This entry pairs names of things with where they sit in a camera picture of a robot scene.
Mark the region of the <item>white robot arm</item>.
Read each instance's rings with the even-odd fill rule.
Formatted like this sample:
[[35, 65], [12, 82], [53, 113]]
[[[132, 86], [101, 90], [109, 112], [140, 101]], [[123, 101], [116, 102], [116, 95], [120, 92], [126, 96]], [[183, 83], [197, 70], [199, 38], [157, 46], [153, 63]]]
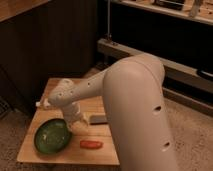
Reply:
[[79, 100], [100, 96], [122, 171], [179, 171], [165, 111], [165, 70], [154, 55], [123, 58], [80, 82], [64, 79], [48, 97], [65, 121]]

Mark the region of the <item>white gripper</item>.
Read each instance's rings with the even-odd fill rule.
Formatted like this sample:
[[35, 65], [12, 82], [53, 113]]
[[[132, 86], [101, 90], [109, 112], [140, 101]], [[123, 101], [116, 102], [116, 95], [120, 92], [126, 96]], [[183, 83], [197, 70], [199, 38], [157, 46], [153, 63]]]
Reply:
[[68, 104], [62, 108], [64, 120], [68, 123], [69, 130], [73, 130], [73, 123], [80, 121], [86, 126], [89, 125], [88, 119], [81, 113], [80, 105], [77, 102]]

